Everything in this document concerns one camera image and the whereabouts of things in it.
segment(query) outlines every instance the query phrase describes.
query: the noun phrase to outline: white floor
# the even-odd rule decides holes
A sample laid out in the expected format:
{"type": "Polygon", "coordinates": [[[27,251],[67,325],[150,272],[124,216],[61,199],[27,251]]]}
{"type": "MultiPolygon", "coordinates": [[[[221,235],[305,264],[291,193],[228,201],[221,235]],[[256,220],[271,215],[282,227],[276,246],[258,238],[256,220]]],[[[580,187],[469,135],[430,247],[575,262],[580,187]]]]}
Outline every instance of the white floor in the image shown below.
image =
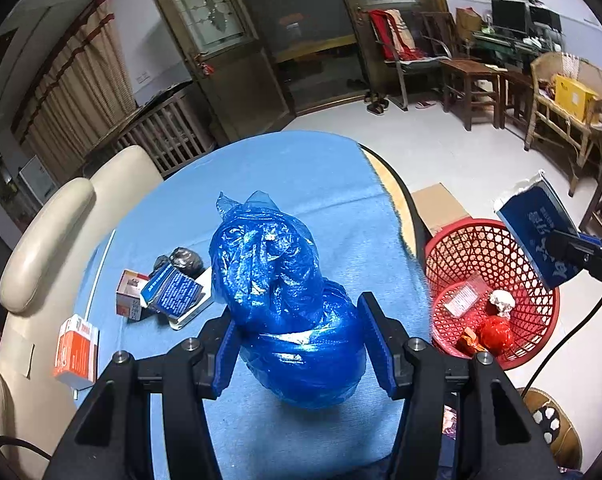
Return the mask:
{"type": "MultiPolygon", "coordinates": [[[[576,224],[594,192],[593,178],[582,178],[573,198],[568,179],[541,153],[523,150],[520,132],[475,124],[466,132],[440,105],[409,112],[390,108],[380,117],[362,102],[296,118],[286,130],[318,130],[351,139],[381,155],[411,191],[442,182],[474,218],[496,218],[492,203],[516,181],[544,169],[576,224]]],[[[550,349],[594,306],[602,284],[586,272],[561,287],[557,327],[529,363],[511,370],[514,386],[524,386],[550,349]]],[[[546,391],[575,425],[583,445],[585,470],[602,449],[602,309],[550,361],[535,387],[546,391]]]]}

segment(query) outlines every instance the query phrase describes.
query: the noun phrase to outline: door handle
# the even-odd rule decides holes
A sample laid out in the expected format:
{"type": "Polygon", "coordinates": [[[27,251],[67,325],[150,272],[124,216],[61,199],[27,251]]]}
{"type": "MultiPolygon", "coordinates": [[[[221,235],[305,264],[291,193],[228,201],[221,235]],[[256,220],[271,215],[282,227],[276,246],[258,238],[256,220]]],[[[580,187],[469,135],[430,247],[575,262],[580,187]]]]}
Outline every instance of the door handle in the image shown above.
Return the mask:
{"type": "Polygon", "coordinates": [[[211,76],[214,73],[214,68],[208,62],[203,61],[203,56],[205,56],[207,52],[199,52],[196,55],[190,53],[190,57],[192,58],[192,63],[196,66],[197,69],[201,71],[203,77],[211,76]]]}
{"type": "Polygon", "coordinates": [[[360,25],[363,24],[363,15],[364,15],[365,11],[363,9],[361,9],[361,7],[357,6],[356,9],[354,9],[354,15],[356,16],[356,22],[359,23],[360,25]]]}

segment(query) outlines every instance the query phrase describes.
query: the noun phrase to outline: curtain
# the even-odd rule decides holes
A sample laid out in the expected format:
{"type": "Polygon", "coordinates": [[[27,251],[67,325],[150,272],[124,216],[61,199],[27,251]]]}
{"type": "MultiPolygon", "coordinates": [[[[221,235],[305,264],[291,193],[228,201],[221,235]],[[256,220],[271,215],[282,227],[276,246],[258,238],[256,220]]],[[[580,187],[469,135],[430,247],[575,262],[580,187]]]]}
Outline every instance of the curtain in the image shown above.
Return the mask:
{"type": "Polygon", "coordinates": [[[135,108],[109,1],[93,0],[48,56],[12,126],[62,184],[135,108]]]}

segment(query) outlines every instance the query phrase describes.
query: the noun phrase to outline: red plastic basket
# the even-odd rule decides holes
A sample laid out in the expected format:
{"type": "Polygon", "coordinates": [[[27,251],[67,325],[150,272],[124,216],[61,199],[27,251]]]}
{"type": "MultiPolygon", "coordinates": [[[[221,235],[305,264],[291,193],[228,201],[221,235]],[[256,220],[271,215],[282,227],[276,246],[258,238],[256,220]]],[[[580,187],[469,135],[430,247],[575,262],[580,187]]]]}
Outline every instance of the red plastic basket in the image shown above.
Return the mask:
{"type": "Polygon", "coordinates": [[[444,307],[476,271],[491,288],[509,291],[516,301],[510,319],[514,344],[497,358],[504,370],[529,361],[548,342],[559,317],[559,289],[543,286],[503,222],[459,220],[437,233],[425,254],[426,276],[434,298],[432,337],[445,352],[468,357],[456,349],[463,330],[467,326],[476,330],[488,315],[496,314],[487,294],[460,319],[444,307]]]}

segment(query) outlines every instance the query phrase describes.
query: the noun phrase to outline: doorway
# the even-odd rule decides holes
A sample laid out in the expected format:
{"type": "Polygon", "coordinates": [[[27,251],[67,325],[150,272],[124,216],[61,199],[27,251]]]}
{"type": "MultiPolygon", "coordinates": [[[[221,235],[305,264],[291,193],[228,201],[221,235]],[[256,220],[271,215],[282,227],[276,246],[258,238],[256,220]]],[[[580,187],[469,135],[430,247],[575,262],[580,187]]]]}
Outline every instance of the doorway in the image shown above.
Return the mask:
{"type": "Polygon", "coordinates": [[[370,89],[388,93],[396,72],[366,10],[447,11],[445,0],[155,1],[230,141],[370,89]]]}
{"type": "Polygon", "coordinates": [[[368,89],[344,0],[244,0],[296,114],[368,89]]]}

